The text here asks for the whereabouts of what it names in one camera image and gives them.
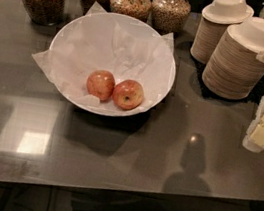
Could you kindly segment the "rear stack paper bowls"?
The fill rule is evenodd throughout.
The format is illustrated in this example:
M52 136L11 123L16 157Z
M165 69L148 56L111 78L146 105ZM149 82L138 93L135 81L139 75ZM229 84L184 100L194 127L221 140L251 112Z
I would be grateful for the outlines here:
M254 15L246 0L213 0L201 11L201 20L190 53L206 64L230 25L240 24Z

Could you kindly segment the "front stack paper bowls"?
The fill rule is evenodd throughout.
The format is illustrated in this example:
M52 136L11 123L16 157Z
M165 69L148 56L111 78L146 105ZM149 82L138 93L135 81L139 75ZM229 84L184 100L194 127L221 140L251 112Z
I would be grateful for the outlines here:
M203 70L203 83L219 97L244 99L264 75L264 63L256 58L261 51L264 19L228 26Z

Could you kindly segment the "stack paper bowls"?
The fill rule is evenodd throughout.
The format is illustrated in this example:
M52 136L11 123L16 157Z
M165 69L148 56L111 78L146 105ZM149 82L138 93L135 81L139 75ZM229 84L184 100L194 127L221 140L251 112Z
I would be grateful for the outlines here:
M264 75L264 63L256 58L261 51L264 19L228 26L203 70L203 83L219 97L244 99Z
M201 20L190 53L206 64L230 25L240 24L254 15L246 0L213 0L201 11Z

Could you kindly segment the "red apple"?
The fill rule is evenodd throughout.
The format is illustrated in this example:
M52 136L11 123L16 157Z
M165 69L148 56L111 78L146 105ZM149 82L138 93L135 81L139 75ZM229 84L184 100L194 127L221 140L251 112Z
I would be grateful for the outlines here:
M142 85L134 80L124 80L115 85L112 99L115 105L124 110L135 109L142 104L144 90Z
M87 91L92 96L96 96L100 101L108 100L113 94L115 87L114 76L110 71L96 70L92 72L86 81Z

